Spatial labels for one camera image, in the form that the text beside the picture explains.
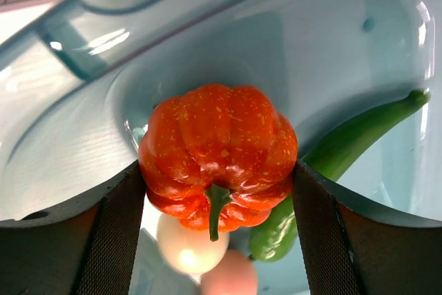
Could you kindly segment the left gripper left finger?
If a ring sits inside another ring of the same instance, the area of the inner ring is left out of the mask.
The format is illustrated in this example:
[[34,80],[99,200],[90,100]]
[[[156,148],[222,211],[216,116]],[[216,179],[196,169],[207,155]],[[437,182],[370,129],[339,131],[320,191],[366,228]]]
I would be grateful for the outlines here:
[[144,196],[134,162],[62,203],[1,221],[1,293],[127,294]]

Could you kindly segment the teal plastic tub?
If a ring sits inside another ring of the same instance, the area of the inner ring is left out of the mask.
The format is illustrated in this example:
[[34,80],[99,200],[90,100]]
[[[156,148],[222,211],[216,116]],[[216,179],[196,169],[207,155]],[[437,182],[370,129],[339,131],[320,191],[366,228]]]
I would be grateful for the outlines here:
[[[261,89],[305,154],[414,89],[429,102],[337,183],[441,221],[441,0],[65,0],[1,46],[1,221],[137,162],[154,108],[203,84]],[[146,196],[127,294],[197,294],[157,248]],[[259,294],[311,294],[298,235]]]

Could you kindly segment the white toy egg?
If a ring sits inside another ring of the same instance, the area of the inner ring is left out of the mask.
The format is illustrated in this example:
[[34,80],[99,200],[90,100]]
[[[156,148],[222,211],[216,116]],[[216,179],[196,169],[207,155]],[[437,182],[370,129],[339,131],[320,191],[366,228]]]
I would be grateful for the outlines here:
[[184,274],[203,274],[213,269],[222,260],[230,240],[230,234],[221,233],[213,242],[208,231],[187,229],[166,214],[160,216],[156,237],[165,261]]

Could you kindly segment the green toy pepper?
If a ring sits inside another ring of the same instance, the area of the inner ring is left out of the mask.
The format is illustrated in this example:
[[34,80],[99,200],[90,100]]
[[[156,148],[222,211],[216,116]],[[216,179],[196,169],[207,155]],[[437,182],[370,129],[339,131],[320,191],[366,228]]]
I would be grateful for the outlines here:
[[[328,132],[302,161],[326,178],[337,181],[368,148],[430,100],[423,90],[364,111]],[[293,247],[298,229],[292,196],[271,210],[270,216],[250,231],[250,260],[276,262]]]

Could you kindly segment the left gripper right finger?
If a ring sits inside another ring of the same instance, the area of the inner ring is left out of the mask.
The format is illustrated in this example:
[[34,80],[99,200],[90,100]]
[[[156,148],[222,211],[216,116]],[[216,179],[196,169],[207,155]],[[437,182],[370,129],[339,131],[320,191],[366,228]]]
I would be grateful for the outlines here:
[[374,202],[301,161],[292,198],[311,294],[441,293],[441,221]]

